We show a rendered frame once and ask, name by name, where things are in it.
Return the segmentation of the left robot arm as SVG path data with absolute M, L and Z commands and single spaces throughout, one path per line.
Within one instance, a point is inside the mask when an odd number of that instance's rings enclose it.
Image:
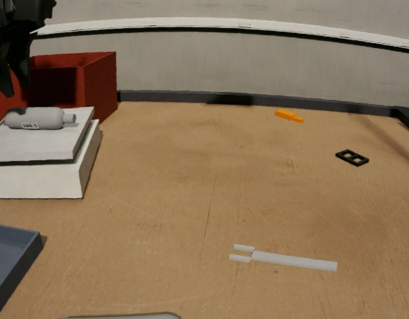
M 46 18 L 52 19 L 52 8 L 56 4 L 55 0 L 0 0 L 0 27 L 11 24 L 10 20 L 19 23 L 24 20 L 41 22 Z

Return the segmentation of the red open box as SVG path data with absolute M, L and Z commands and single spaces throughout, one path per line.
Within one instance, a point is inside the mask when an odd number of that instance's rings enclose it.
M 99 119 L 100 125 L 118 109 L 116 52 L 35 55 L 29 59 L 32 69 L 27 87 L 9 66 L 14 96 L 7 98 L 0 91 L 0 121 L 16 107 L 94 107 L 91 120 Z

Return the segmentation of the black rectangular double-loop buckle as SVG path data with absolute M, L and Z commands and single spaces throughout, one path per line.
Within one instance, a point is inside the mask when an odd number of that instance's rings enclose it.
M 345 154 L 350 154 L 350 155 L 352 155 L 352 156 L 350 156 L 350 157 L 345 157 L 345 156 L 344 156 Z M 359 166 L 364 165 L 364 164 L 366 164 L 366 163 L 369 162 L 369 159 L 368 159 L 368 158 L 363 157 L 363 156 L 361 156 L 360 154 L 357 154 L 356 152 L 353 152 L 353 151 L 351 151 L 351 150 L 349 150 L 349 149 L 346 149 L 346 150 L 344 150 L 344 151 L 341 151 L 341 152 L 336 153 L 336 157 L 338 157 L 339 159 L 341 159 L 341 160 L 343 160 L 343 161 L 346 161 L 346 162 L 348 162 L 348 163 L 350 163 L 350 164 L 352 164 L 352 165 L 354 165 L 354 166 L 356 166 L 356 167 L 359 167 Z M 360 159 L 361 161 L 355 162 L 354 160 L 355 160 L 356 158 Z

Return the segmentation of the white digital weighing scale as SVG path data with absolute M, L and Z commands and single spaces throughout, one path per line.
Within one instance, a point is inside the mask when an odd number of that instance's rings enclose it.
M 83 197 L 101 141 L 99 119 L 91 120 L 94 107 L 63 110 L 76 122 L 59 129 L 13 129 L 0 122 L 0 198 Z

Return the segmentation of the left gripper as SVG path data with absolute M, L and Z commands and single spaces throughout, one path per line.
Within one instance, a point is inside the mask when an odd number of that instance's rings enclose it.
M 7 98 L 14 96 L 9 66 L 24 87 L 30 85 L 30 45 L 38 33 L 33 31 L 45 27 L 45 21 L 10 22 L 11 24 L 0 27 L 0 91 Z

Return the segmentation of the grey gas cylinder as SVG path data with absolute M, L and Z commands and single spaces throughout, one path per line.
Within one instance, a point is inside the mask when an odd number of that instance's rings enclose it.
M 4 121 L 13 129 L 59 129 L 64 123 L 74 124 L 76 115 L 58 107 L 19 107 L 10 108 Z
M 156 314 L 156 315 L 135 315 L 135 316 L 120 316 L 120 317 L 100 317 L 100 318 L 58 318 L 58 319 L 180 319 L 171 314 Z

